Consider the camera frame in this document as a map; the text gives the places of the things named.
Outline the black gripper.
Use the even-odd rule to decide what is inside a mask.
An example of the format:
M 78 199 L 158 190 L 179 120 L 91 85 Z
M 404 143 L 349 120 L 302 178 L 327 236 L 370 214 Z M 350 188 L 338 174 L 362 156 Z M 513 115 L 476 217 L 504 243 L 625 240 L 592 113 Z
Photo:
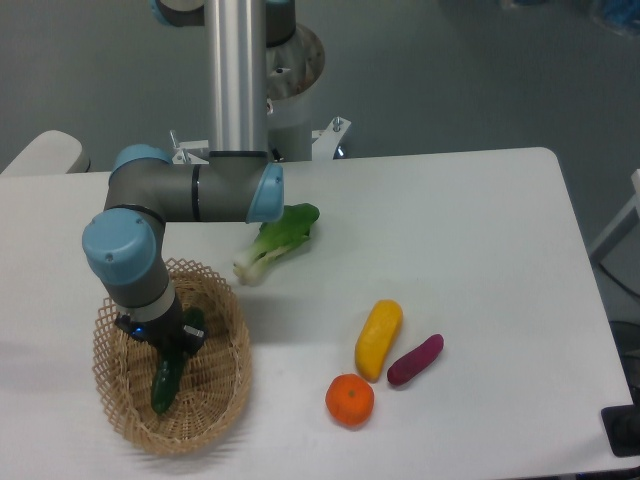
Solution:
M 118 314 L 114 325 L 136 342 L 146 342 L 162 353 L 183 350 L 194 356 L 206 340 L 204 327 L 183 326 L 183 310 L 178 299 L 154 320 L 140 322 L 129 315 Z

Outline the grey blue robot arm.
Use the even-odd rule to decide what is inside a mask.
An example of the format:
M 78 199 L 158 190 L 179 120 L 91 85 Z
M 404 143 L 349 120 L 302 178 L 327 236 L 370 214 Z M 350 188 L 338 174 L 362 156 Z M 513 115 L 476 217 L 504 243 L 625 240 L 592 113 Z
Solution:
M 155 1 L 170 26 L 202 26 L 208 45 L 207 160 L 176 164 L 132 145 L 117 156 L 103 211 L 85 227 L 88 264 L 118 307 L 117 326 L 160 352 L 196 353 L 161 256 L 169 222 L 266 222 L 284 205 L 282 168 L 268 158 L 266 51 L 295 33 L 291 1 Z

